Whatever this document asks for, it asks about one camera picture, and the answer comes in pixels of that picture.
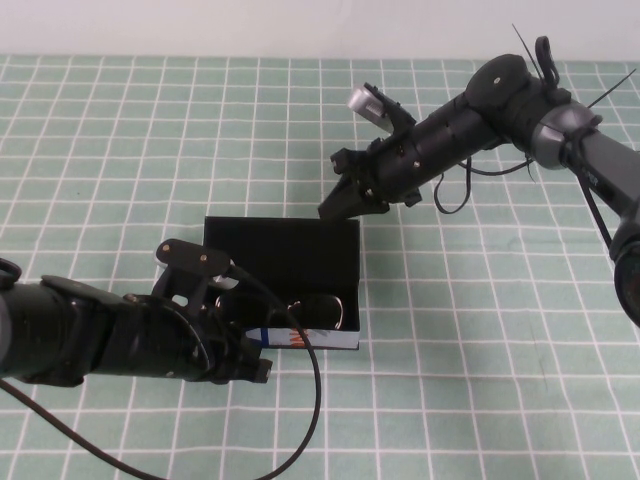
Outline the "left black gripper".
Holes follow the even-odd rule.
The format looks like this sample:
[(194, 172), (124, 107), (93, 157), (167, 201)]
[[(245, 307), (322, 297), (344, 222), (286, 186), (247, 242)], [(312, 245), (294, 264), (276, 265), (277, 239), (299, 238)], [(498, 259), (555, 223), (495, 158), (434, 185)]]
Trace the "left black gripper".
[[(206, 307), (194, 316), (174, 302), (127, 294), (106, 342), (106, 373), (189, 382), (266, 384), (273, 362), (261, 346), (225, 327)], [(246, 363), (246, 358), (259, 359)]]

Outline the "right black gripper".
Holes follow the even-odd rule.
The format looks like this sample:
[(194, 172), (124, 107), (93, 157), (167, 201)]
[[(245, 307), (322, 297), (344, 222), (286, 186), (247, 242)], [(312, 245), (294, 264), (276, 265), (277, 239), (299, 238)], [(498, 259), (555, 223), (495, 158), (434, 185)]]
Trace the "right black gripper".
[(389, 211), (389, 204), (413, 206), (422, 200), (418, 176), (426, 146), (416, 134), (382, 140), (365, 150), (342, 148), (331, 155), (338, 183), (318, 206), (323, 220), (342, 220)]

